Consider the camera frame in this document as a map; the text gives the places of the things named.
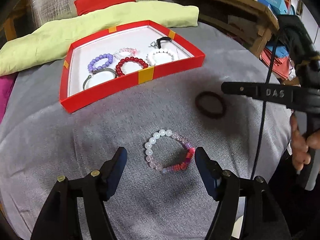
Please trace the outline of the person right hand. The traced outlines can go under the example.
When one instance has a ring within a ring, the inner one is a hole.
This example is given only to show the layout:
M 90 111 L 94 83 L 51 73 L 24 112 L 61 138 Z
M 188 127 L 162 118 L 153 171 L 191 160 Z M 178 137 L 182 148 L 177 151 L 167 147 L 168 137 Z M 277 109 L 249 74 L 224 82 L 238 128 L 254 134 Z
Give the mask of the person right hand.
M 291 125 L 291 148 L 292 148 L 292 163 L 297 171 L 301 171 L 304 165 L 308 165 L 311 161 L 311 156 L 308 153 L 310 148 L 319 150 L 320 135 L 319 131 L 310 135 L 305 139 L 298 129 L 297 118 L 294 114 L 290 117 Z

